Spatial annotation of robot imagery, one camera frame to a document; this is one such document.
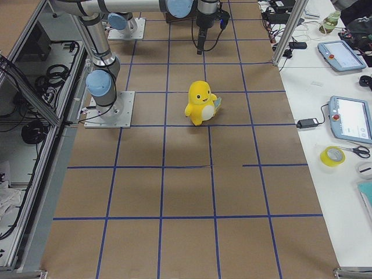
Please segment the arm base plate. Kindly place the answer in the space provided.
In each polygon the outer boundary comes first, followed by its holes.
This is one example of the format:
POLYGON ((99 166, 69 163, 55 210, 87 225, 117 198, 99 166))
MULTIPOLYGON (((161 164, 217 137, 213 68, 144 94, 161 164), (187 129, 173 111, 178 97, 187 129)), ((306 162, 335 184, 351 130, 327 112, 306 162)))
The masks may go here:
POLYGON ((108 34, 108 40, 111 41, 133 41, 142 40, 144 37, 146 19, 131 18, 126 20, 124 18, 110 18, 108 23, 110 25, 110 31, 108 34))
POLYGON ((116 102, 110 108, 96 106, 96 102, 91 97, 90 106, 93 109, 88 110, 87 118, 84 122, 85 128, 130 128, 133 113, 135 92, 119 91, 116 102))

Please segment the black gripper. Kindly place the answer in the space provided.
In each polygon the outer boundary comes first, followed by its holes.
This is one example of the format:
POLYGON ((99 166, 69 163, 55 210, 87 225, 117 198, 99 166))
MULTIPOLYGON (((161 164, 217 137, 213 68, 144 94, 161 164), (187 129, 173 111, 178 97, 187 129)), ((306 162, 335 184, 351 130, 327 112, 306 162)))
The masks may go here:
POLYGON ((228 25, 230 14, 223 10, 221 1, 197 1, 196 24, 199 28, 197 41, 197 54, 204 52, 204 45, 207 37, 207 29, 212 28, 215 21, 219 21, 220 28, 225 29, 228 25))

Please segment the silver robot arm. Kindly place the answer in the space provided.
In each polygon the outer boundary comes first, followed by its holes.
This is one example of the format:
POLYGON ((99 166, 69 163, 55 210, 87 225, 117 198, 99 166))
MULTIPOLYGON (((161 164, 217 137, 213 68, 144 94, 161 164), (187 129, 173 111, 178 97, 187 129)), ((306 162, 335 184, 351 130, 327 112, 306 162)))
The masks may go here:
POLYGON ((130 35, 138 29, 137 22, 131 12, 110 13, 108 14, 108 23, 111 28, 125 35, 130 35))
MULTIPOLYGON (((83 43, 94 65, 102 70, 120 70, 116 55, 110 49, 102 25, 102 14, 130 12, 169 12, 176 18, 186 17, 193 1, 57 1, 58 6, 70 14, 82 36, 83 43)), ((196 25, 199 27, 198 40, 194 42, 197 54, 207 51, 205 41, 208 29, 215 21, 221 30, 228 25, 230 14, 223 10, 220 1, 198 1, 196 4, 196 25)))

